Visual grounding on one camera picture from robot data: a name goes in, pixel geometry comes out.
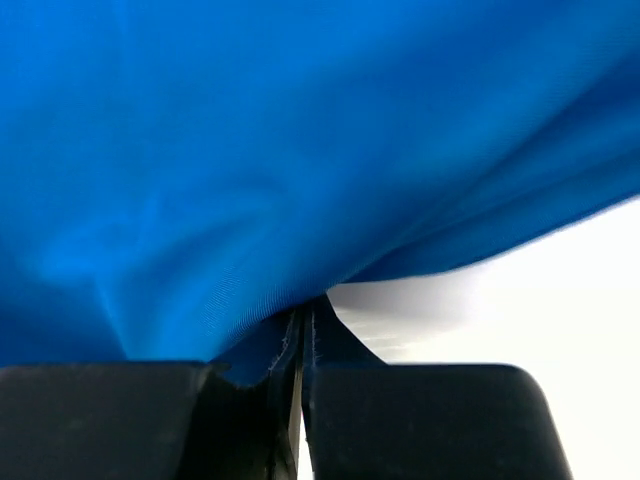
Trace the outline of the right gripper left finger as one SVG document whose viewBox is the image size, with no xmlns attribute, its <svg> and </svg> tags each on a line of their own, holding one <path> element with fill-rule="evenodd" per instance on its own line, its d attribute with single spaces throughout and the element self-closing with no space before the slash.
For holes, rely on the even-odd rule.
<svg viewBox="0 0 640 480">
<path fill-rule="evenodd" d="M 4 479 L 274 479 L 262 387 L 196 363 L 1 371 Z"/>
</svg>

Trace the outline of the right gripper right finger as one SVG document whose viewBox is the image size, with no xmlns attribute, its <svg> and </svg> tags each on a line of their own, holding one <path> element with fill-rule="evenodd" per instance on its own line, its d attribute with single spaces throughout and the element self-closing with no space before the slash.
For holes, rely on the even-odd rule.
<svg viewBox="0 0 640 480">
<path fill-rule="evenodd" d="M 391 365 L 319 297 L 302 408 L 318 479 L 556 480 L 571 472 L 538 383 L 505 364 Z"/>
</svg>

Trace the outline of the blue cloth napkin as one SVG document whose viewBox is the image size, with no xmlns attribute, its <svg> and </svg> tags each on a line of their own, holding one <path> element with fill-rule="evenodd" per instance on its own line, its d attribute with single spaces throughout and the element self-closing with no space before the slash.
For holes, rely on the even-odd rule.
<svg viewBox="0 0 640 480">
<path fill-rule="evenodd" d="M 639 191 L 635 1 L 5 1 L 1 361 L 208 361 Z"/>
</svg>

